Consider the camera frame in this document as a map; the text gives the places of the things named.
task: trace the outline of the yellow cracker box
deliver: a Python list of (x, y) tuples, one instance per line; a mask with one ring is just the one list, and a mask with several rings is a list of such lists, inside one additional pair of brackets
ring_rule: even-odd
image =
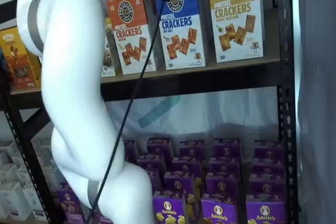
[(263, 56), (260, 0), (209, 0), (217, 62)]
[(16, 89), (39, 88), (41, 67), (38, 58), (28, 52), (16, 27), (0, 31), (0, 46)]

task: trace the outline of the pretzel crackers box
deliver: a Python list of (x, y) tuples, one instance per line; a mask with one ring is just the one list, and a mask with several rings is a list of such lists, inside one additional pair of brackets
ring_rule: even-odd
[[(162, 6), (155, 0), (156, 10)], [(203, 0), (170, 0), (160, 17), (161, 40), (166, 68), (195, 68), (206, 65), (208, 40)]]
[[(140, 73), (143, 69), (157, 19), (153, 5), (153, 0), (107, 0), (124, 74)], [(146, 72), (156, 71), (162, 62), (160, 57), (163, 53), (159, 37), (154, 41)]]
[(39, 88), (41, 67), (38, 58), (25, 48), (16, 27), (0, 31), (0, 46), (16, 89)]
[(210, 0), (217, 62), (263, 56), (260, 0)]

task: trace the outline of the orange cracker box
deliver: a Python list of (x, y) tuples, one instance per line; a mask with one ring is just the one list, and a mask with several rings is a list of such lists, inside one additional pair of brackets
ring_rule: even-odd
[(209, 0), (217, 62), (263, 56), (260, 0)]
[(16, 26), (0, 31), (0, 46), (15, 88), (40, 88), (41, 67), (38, 58), (25, 48)]
[[(153, 0), (107, 0), (122, 72), (140, 73), (154, 35), (157, 15)], [(146, 72), (156, 71), (163, 63), (162, 46), (155, 39)]]

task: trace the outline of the pretzelized logo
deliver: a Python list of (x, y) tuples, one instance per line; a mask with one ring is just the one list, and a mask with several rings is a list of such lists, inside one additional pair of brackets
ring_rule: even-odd
[(133, 19), (133, 7), (128, 1), (122, 1), (119, 4), (119, 16), (120, 18), (129, 23)]
[(169, 7), (169, 9), (172, 12), (179, 12), (184, 4), (184, 0), (170, 0), (169, 2), (167, 2), (167, 5)]

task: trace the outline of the blue cracker box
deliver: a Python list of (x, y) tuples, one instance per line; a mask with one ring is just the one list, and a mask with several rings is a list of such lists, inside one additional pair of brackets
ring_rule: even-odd
[(238, 223), (237, 202), (228, 195), (204, 194), (202, 197), (204, 223)]
[(246, 196), (248, 224), (285, 224), (282, 194), (251, 193)]
[(169, 137), (151, 137), (147, 141), (147, 151), (149, 154), (162, 154), (167, 167), (171, 167), (174, 150), (173, 142)]
[[(204, 0), (170, 0), (160, 17), (160, 33), (167, 70), (206, 65), (208, 40)], [(155, 0), (159, 13), (161, 0)]]

